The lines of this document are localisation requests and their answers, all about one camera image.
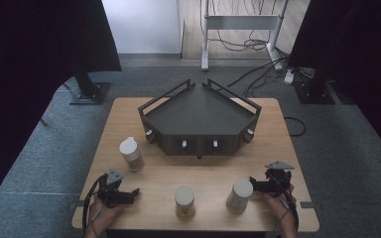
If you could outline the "person's left hand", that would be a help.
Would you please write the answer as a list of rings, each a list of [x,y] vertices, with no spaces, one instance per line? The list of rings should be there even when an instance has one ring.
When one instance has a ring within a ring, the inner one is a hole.
[[[108,208],[97,197],[94,197],[93,203],[89,206],[89,223],[86,227],[94,231],[104,231],[109,225],[113,223],[115,218],[123,211],[122,204],[113,208]]]

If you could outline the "white metal stand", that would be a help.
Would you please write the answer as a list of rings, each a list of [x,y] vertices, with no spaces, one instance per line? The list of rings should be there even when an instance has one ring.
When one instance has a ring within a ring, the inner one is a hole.
[[[282,9],[278,15],[210,15],[209,0],[205,0],[204,14],[202,22],[202,51],[201,51],[201,69],[209,69],[208,55],[208,31],[209,30],[268,30],[272,32],[271,38],[266,44],[269,57],[275,63],[276,71],[282,71],[280,55],[276,49],[276,43],[284,21],[289,0],[283,0]]]

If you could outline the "grey powder spice jar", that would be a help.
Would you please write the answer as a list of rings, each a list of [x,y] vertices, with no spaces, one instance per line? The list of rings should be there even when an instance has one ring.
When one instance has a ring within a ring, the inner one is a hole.
[[[241,214],[247,207],[253,193],[253,185],[248,179],[237,179],[226,199],[226,207],[234,214]]]

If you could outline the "orange powder spice jar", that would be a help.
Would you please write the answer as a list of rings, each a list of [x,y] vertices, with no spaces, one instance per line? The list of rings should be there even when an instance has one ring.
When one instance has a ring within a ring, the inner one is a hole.
[[[189,186],[180,186],[175,191],[176,214],[179,218],[190,219],[195,215],[194,191]]]

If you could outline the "white wall panel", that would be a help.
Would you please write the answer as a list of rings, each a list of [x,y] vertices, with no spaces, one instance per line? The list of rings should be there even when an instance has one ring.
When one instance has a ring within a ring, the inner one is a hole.
[[[102,0],[119,54],[179,54],[178,0]]]

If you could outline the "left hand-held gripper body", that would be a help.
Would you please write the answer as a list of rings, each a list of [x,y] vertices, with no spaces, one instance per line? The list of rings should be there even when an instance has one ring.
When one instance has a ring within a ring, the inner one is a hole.
[[[130,192],[119,190],[119,186],[123,180],[123,176],[117,171],[110,169],[104,174],[98,185],[97,196],[103,201],[104,205],[112,208],[118,204],[125,204],[123,199],[125,196],[131,195]]]

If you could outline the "spice jar with spout cap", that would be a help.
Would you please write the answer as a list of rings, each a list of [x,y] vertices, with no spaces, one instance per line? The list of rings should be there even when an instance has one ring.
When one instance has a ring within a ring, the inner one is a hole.
[[[134,137],[128,137],[121,142],[119,151],[132,172],[137,172],[144,167],[144,160]]]

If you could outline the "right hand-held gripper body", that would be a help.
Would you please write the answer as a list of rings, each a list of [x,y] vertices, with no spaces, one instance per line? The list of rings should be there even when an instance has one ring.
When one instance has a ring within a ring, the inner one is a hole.
[[[292,173],[294,168],[281,161],[276,161],[266,165],[267,171],[265,172],[266,179],[268,180],[268,192],[281,194],[290,188]]]

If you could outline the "person's right hand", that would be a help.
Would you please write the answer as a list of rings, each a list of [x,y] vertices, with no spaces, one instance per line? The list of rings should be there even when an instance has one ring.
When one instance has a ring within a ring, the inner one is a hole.
[[[295,225],[295,217],[283,195],[273,196],[267,193],[264,195],[264,199],[270,206],[274,216],[280,221],[282,228]]]

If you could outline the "black stand base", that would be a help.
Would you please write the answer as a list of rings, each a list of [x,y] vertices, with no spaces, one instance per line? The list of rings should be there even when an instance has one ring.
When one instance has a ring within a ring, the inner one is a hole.
[[[73,95],[71,105],[101,105],[108,92],[109,82],[93,82],[88,73],[77,64],[72,66],[79,92]]]
[[[295,88],[302,104],[334,103],[326,87],[326,74],[321,69],[317,69],[313,77],[308,81],[294,80],[292,86]]]

